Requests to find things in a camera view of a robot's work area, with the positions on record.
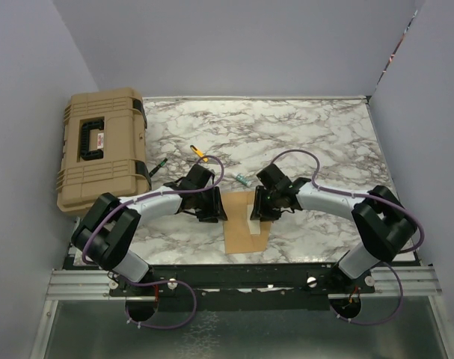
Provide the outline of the brown paper envelope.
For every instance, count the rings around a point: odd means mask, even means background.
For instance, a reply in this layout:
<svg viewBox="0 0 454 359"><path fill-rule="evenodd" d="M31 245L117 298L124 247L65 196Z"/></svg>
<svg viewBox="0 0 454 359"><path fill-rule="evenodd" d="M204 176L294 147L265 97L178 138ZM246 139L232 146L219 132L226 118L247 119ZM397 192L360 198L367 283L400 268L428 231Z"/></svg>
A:
<svg viewBox="0 0 454 359"><path fill-rule="evenodd" d="M263 252L268 244L271 222L260 222L261 234L252 236L247 224L247 196L250 191L225 192L221 195L227 220L223 222L226 254Z"/></svg>

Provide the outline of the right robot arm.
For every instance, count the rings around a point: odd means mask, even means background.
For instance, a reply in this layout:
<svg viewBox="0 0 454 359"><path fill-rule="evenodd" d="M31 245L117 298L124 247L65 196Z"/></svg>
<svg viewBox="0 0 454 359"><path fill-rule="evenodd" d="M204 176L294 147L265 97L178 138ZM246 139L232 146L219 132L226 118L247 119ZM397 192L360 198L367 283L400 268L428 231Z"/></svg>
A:
<svg viewBox="0 0 454 359"><path fill-rule="evenodd" d="M351 290L364 272L380 262L391 263L417 231L403 205L383 185L356 193L326 189L308 178L291 180L275 164L263 168L257 178L251 220L276 221L287 210L317 211L355 224L361 242L331 273L332 287L338 292Z"/></svg>

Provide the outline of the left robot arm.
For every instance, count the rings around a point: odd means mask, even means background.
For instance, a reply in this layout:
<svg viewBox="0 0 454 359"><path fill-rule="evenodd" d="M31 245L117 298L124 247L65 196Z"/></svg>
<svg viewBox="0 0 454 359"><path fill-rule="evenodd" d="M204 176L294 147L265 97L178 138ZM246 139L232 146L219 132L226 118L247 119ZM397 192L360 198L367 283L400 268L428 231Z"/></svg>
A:
<svg viewBox="0 0 454 359"><path fill-rule="evenodd" d="M153 278L150 265L129 249L136 230L148 221L187 212L204 223L226 221L216 185L220 180L195 164L186 176L146 194L101 194L74 230L71 244L94 265L126 278L133 293L144 295L152 288Z"/></svg>

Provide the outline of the green white glue stick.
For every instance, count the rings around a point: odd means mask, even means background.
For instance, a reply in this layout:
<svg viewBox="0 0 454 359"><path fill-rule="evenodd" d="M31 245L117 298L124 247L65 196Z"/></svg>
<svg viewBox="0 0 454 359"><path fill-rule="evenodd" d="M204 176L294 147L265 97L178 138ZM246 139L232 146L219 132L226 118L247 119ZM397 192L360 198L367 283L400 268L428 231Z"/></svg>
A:
<svg viewBox="0 0 454 359"><path fill-rule="evenodd" d="M243 184L246 187L250 187L251 186L251 181L247 177L245 177L245 176L243 176L241 174L236 174L234 176L234 178L235 178L235 180L237 180L238 182L240 182L241 184Z"/></svg>

